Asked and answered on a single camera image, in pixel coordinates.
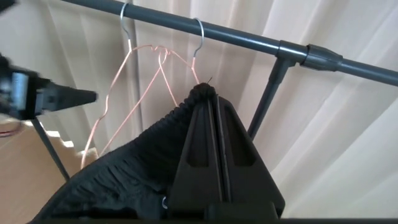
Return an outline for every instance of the black garment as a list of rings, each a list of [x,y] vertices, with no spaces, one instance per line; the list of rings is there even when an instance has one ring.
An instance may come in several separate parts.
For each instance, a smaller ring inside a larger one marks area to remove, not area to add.
[[[75,174],[33,221],[47,218],[159,219],[162,199],[174,181],[196,104],[215,96],[205,83],[135,140]]]

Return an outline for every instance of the curtain fold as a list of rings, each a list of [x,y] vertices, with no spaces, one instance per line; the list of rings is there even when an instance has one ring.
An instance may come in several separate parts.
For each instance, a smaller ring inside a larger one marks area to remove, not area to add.
[[[345,58],[398,70],[395,0],[171,0],[134,4],[298,44],[317,44]],[[200,38],[125,19],[134,46],[164,45],[189,63]],[[14,64],[61,85],[98,92],[96,103],[49,113],[47,130],[83,150],[104,111],[124,56],[118,16],[55,0],[22,0],[0,16],[0,52]],[[134,52],[111,93],[109,113],[92,147],[101,150],[159,67],[150,49]],[[201,82],[236,108],[248,128],[275,58],[205,39],[197,54]],[[164,64],[177,102],[195,85],[190,68]],[[159,74],[110,146],[115,149],[174,108]],[[254,143],[286,200],[284,217],[398,217],[398,88],[344,73],[289,69]]]

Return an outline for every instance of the vertical blind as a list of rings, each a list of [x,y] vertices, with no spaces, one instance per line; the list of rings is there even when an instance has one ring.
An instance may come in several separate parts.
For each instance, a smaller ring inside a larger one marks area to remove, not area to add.
[[[327,47],[345,58],[398,70],[395,0],[138,0],[134,4],[198,17],[273,39]],[[192,61],[200,38],[126,19],[134,45],[164,45]],[[39,119],[84,148],[125,54],[119,17],[56,0],[23,0],[0,16],[0,52],[61,85],[97,91],[96,103]],[[205,39],[196,71],[211,79],[248,128],[275,58]],[[94,136],[102,149],[147,88],[157,54],[134,53]],[[195,85],[170,57],[164,65],[177,102]],[[398,217],[398,88],[343,73],[290,69],[254,140],[286,200],[284,217]],[[111,145],[134,139],[174,107],[161,76]]]

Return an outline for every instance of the brown surface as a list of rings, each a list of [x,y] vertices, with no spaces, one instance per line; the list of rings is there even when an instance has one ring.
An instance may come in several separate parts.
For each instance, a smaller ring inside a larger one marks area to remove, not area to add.
[[[1,130],[15,124],[2,124]],[[70,175],[80,169],[74,148],[50,138]],[[25,126],[16,136],[0,138],[0,223],[30,221],[55,191],[65,183],[33,127]],[[90,156],[88,162],[95,158]]]

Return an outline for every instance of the hanger hook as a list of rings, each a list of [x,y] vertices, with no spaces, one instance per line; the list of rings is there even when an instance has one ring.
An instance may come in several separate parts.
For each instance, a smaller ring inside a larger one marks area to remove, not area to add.
[[[121,23],[121,25],[122,25],[122,29],[123,29],[123,30],[126,32],[126,34],[127,34],[127,38],[128,38],[129,40],[131,40],[130,33],[129,33],[129,31],[127,31],[127,29],[124,27],[124,21],[123,21],[124,9],[126,8],[126,6],[127,6],[128,4],[129,4],[128,2],[126,2],[126,3],[123,4],[122,11],[120,12],[120,23]]]
[[[194,20],[199,22],[200,25],[200,30],[201,30],[201,40],[200,40],[200,45],[199,47],[195,50],[195,52],[193,53],[193,57],[197,56],[197,52],[201,49],[203,42],[205,41],[205,30],[203,28],[203,24],[201,23],[201,21],[198,18],[193,18]]]

